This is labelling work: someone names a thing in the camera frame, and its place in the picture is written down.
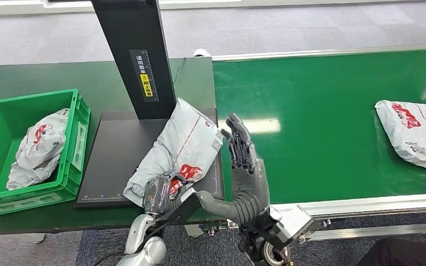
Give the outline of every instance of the black scanning platform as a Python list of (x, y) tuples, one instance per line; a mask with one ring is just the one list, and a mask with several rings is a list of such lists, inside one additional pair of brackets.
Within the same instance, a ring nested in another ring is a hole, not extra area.
[[(200, 111), (217, 122), (216, 109)], [(167, 119), (138, 120), (134, 112), (102, 113), (74, 208), (135, 205), (123, 196), (123, 189), (166, 123)], [(224, 199), (220, 153), (193, 187)]]

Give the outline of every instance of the plastic mailer bag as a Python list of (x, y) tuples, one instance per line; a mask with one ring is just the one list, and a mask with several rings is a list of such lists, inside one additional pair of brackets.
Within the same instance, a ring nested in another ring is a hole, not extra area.
[[(222, 134), (207, 116), (181, 98), (153, 147), (123, 190), (123, 196), (143, 206), (146, 184), (169, 170), (197, 182), (205, 175), (222, 146)], [(172, 180), (169, 195), (174, 198), (182, 183)]]
[(28, 187), (46, 180), (59, 164), (69, 109), (61, 109), (30, 127), (16, 153), (6, 188)]
[(426, 168), (426, 104), (382, 100), (375, 108), (396, 153)]

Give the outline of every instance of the white wall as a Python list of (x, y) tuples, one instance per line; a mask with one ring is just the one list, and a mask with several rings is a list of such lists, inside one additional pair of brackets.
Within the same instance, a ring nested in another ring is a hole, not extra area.
[[(258, 7), (303, 4), (396, 2), (403, 0), (159, 0), (161, 9)], [(48, 3), (46, 0), (0, 1), (0, 15), (93, 12), (90, 1)]]

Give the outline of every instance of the black vertical stand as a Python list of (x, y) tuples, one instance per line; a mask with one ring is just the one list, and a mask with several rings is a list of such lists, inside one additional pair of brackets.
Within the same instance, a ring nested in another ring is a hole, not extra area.
[(158, 0), (92, 0), (138, 119), (169, 118), (175, 107)]

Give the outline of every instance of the green conveyor belt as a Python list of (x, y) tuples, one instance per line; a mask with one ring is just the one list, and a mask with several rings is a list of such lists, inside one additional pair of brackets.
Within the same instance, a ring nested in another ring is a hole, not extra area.
[[(253, 140), (272, 203), (426, 193), (426, 169), (397, 156), (374, 110), (383, 99), (426, 103), (426, 50), (214, 62), (213, 69), (219, 119), (234, 111), (260, 126)], [(229, 187), (225, 147), (222, 158)]]

